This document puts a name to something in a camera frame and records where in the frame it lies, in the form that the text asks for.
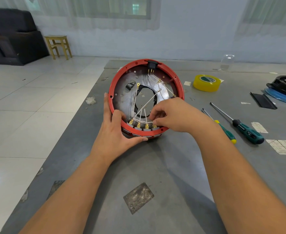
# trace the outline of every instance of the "white curtain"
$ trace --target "white curtain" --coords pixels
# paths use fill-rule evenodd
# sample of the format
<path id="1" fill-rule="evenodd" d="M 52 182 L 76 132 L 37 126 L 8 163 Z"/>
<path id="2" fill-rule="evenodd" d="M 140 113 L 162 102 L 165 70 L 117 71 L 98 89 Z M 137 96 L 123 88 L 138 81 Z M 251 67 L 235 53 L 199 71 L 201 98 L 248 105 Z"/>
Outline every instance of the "white curtain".
<path id="1" fill-rule="evenodd" d="M 286 36 L 286 0 L 250 0 L 236 37 Z"/>
<path id="2" fill-rule="evenodd" d="M 161 0 L 0 0 L 0 8 L 30 11 L 39 28 L 155 30 Z"/>

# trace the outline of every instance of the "gray workbench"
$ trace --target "gray workbench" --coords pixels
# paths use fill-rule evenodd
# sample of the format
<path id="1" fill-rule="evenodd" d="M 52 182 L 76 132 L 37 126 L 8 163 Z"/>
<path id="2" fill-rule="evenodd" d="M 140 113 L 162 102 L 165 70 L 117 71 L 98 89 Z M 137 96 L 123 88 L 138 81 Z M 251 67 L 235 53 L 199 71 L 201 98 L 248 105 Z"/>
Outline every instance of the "gray workbench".
<path id="1" fill-rule="evenodd" d="M 125 63 L 109 62 L 88 95 L 95 96 L 97 103 L 88 106 L 83 102 L 45 161 L 44 172 L 32 181 L 28 199 L 18 203 L 2 234 L 18 233 L 45 202 L 54 181 L 66 180 L 89 155 L 102 122 L 103 94 L 108 91 L 118 68 Z M 272 82 L 277 75 L 216 72 L 211 70 L 213 66 L 207 67 L 210 71 L 195 71 L 198 69 L 195 63 L 199 64 L 166 62 L 182 84 L 193 81 L 198 74 L 211 74 L 224 80 L 213 93 L 184 85 L 185 101 L 199 109 L 204 107 L 235 135 L 237 148 L 286 204 L 286 155 L 276 153 L 267 142 L 250 144 L 209 105 L 213 102 L 247 125 L 261 123 L 269 132 L 263 134 L 265 139 L 286 140 L 286 103 L 272 99 L 278 109 L 264 109 L 258 107 L 249 94 L 261 93 L 266 83 Z M 123 197 L 143 182 L 149 186 L 154 198 L 132 215 Z M 194 139 L 189 134 L 168 130 L 160 138 L 141 143 L 114 161 L 100 185 L 84 233 L 226 233 Z"/>

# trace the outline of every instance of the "white wall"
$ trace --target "white wall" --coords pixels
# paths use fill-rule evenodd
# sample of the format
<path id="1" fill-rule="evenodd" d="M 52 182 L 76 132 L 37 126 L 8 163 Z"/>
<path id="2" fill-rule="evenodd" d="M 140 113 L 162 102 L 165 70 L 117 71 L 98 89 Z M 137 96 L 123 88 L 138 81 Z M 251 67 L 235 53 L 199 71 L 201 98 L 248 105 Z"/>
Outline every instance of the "white wall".
<path id="1" fill-rule="evenodd" d="M 130 58 L 286 63 L 286 36 L 234 40 L 248 0 L 161 0 L 157 30 L 70 30 L 40 27 L 44 35 L 65 34 L 74 55 Z"/>

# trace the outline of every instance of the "wooden stool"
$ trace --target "wooden stool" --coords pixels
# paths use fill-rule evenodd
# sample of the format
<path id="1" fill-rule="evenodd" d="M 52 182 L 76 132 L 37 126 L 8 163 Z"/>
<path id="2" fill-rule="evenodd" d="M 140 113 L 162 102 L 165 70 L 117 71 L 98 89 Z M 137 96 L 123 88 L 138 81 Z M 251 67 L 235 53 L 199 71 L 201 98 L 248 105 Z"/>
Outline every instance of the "wooden stool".
<path id="1" fill-rule="evenodd" d="M 49 47 L 49 50 L 51 51 L 51 55 L 52 55 L 54 60 L 55 60 L 55 55 L 54 55 L 53 49 L 55 49 L 57 56 L 59 57 L 59 52 L 57 49 L 58 46 L 61 46 L 63 48 L 64 54 L 65 54 L 65 57 L 67 60 L 68 60 L 68 56 L 67 56 L 66 50 L 68 50 L 70 57 L 72 57 L 66 35 L 49 35 L 49 36 L 44 36 L 44 38 L 46 39 L 47 46 Z"/>

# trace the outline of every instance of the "electrical tape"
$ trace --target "electrical tape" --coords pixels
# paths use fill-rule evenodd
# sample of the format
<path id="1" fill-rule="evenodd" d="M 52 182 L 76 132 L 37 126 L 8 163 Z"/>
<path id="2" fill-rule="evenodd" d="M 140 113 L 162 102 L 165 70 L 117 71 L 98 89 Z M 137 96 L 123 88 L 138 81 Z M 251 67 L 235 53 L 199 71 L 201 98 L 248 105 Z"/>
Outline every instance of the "electrical tape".
<path id="1" fill-rule="evenodd" d="M 215 92 L 219 89 L 221 80 L 206 74 L 199 74 L 195 76 L 193 86 L 201 91 Z"/>

